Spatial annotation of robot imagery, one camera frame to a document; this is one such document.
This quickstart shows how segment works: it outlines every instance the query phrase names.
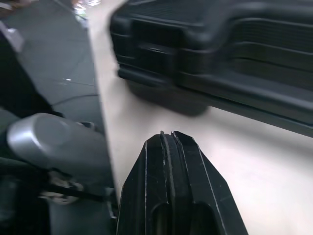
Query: black plastic case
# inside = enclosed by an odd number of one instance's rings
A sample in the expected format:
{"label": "black plastic case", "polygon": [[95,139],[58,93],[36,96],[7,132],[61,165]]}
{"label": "black plastic case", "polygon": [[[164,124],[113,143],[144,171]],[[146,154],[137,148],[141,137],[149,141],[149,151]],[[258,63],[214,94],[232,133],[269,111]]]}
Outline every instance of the black plastic case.
{"label": "black plastic case", "polygon": [[313,2],[130,0],[110,32],[134,93],[191,103],[191,115],[212,105],[313,136]]}

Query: beige tabletop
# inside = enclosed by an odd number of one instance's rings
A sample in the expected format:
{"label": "beige tabletop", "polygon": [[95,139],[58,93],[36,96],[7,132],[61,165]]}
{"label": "beige tabletop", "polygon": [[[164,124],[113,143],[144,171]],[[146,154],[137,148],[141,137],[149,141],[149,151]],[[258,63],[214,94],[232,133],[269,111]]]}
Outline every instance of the beige tabletop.
{"label": "beige tabletop", "polygon": [[196,140],[226,179],[250,235],[313,235],[313,139],[217,108],[185,117],[132,95],[116,76],[108,33],[121,2],[102,0],[88,11],[118,195],[144,142],[178,130]]}

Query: black plastic object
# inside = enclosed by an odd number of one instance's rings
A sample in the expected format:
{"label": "black plastic object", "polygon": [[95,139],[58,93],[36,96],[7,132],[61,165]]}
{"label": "black plastic object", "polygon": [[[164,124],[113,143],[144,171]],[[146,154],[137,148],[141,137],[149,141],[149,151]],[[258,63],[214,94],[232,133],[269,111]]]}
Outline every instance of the black plastic object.
{"label": "black plastic object", "polygon": [[135,94],[313,136],[311,1],[129,0],[110,31],[118,74]]}
{"label": "black plastic object", "polygon": [[117,235],[247,235],[226,181],[183,133],[148,139],[122,190]]}

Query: black cable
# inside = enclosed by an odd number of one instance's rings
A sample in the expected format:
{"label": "black cable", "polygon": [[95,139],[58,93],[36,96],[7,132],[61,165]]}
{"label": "black cable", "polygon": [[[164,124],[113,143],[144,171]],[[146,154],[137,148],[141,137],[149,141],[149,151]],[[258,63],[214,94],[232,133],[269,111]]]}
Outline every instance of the black cable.
{"label": "black cable", "polygon": [[71,100],[73,100],[73,99],[78,99],[78,98],[83,98],[83,97],[90,97],[90,96],[99,96],[99,95],[98,95],[98,94],[83,94],[83,95],[78,95],[78,96],[70,97],[70,98],[61,100],[61,101],[59,101],[59,102],[56,102],[56,103],[52,104],[52,106],[59,105],[59,104],[63,104],[63,103],[65,103],[65,102],[71,101]]}
{"label": "black cable", "polygon": [[70,188],[65,188],[65,187],[52,185],[52,184],[45,184],[43,187],[43,190],[49,191],[49,192],[56,192],[56,193],[64,194],[66,196],[73,196],[73,197],[78,197],[78,198],[83,198],[83,199],[89,199],[89,200],[97,201],[97,202],[103,202],[104,201],[103,196],[91,194],[91,193],[84,192],[84,191],[73,190]]}

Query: gray floor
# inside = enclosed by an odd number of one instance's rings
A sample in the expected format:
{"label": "gray floor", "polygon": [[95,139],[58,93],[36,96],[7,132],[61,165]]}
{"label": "gray floor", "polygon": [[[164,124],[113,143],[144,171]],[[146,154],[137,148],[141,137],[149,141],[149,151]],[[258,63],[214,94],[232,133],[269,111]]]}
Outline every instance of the gray floor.
{"label": "gray floor", "polygon": [[[39,93],[66,118],[95,122],[103,133],[88,32],[75,16],[52,0],[40,0],[4,22],[25,38],[19,59]],[[0,110],[0,119],[2,129],[18,118]]]}
{"label": "gray floor", "polygon": [[[75,17],[52,0],[39,0],[4,22],[25,38],[19,59],[38,92],[66,118],[92,121],[104,133],[88,33]],[[0,130],[16,120],[0,110]],[[109,234],[106,203],[81,200],[53,210],[54,234]]]}

